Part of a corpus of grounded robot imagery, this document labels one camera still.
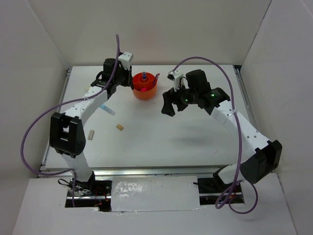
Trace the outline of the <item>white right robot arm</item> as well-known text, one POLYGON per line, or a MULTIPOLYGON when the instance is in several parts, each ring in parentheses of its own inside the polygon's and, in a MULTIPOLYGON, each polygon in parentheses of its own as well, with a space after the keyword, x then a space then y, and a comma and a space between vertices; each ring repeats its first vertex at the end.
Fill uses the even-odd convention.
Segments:
POLYGON ((259 182, 274 171, 280 161, 282 144, 271 141, 261 134, 236 108, 221 88, 212 88, 202 70, 187 74, 175 70, 168 74, 173 87, 163 93, 164 104, 161 112, 174 116, 173 106, 179 112, 188 105, 195 104, 223 125, 226 130, 241 140, 240 165, 228 165, 215 173, 213 186, 219 192, 226 191, 234 178, 246 180, 252 184, 259 182))

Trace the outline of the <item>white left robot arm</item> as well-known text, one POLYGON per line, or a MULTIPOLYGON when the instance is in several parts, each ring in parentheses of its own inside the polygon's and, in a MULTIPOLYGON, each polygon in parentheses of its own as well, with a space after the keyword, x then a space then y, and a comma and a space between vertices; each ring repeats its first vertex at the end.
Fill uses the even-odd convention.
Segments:
POLYGON ((51 116, 49 145, 63 157, 68 167, 74 170, 74 180, 85 195, 92 195, 97 184, 94 172, 84 155, 84 125, 96 109, 116 92, 117 86, 131 85, 132 59, 133 55, 129 53, 123 53, 116 59, 106 59, 102 71, 97 74, 82 100, 63 113, 55 112, 51 116))

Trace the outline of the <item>blue-capped clear tube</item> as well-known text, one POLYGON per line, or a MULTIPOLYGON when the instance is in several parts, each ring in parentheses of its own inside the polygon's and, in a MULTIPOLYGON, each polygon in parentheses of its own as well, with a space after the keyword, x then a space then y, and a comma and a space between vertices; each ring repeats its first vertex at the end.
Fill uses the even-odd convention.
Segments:
POLYGON ((103 111, 107 112, 108 114, 110 114, 112 116, 115 115, 115 111, 113 111, 112 109, 110 109, 109 107, 107 107, 104 104, 102 104, 99 108, 101 108, 103 111))

